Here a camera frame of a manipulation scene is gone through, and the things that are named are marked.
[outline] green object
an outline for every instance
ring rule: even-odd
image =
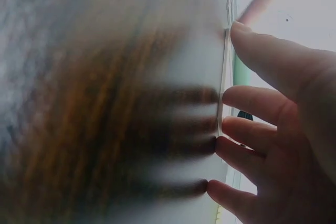
[[[250,69],[238,58],[234,56],[233,85],[249,85]]]

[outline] glossy surface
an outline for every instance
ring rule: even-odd
[[[214,222],[225,0],[0,5],[1,222]]]

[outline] fingernail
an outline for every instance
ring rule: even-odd
[[[239,31],[244,31],[246,33],[249,33],[251,32],[251,28],[249,28],[248,26],[238,22],[238,21],[235,21],[233,22],[232,24],[232,27],[231,27],[231,30],[239,30]]]

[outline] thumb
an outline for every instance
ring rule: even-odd
[[[332,68],[336,77],[332,52],[257,34],[238,22],[232,25],[231,39],[242,62],[294,102],[298,103],[311,86],[327,81],[326,70]]]

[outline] finger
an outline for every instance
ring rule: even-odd
[[[256,34],[238,22],[232,25],[231,38],[243,63],[294,102],[336,71],[333,53]]]
[[[209,181],[207,192],[214,201],[244,223],[249,220],[253,213],[257,197],[251,193],[239,191],[216,180]]]
[[[220,136],[216,142],[216,153],[234,169],[243,173],[252,183],[262,179],[264,158],[255,151],[243,148],[226,137]]]
[[[296,115],[296,105],[276,90],[249,86],[233,86],[223,95],[226,105],[278,125],[283,115]]]
[[[256,152],[266,155],[275,142],[277,129],[263,123],[228,116],[222,122],[223,133]]]

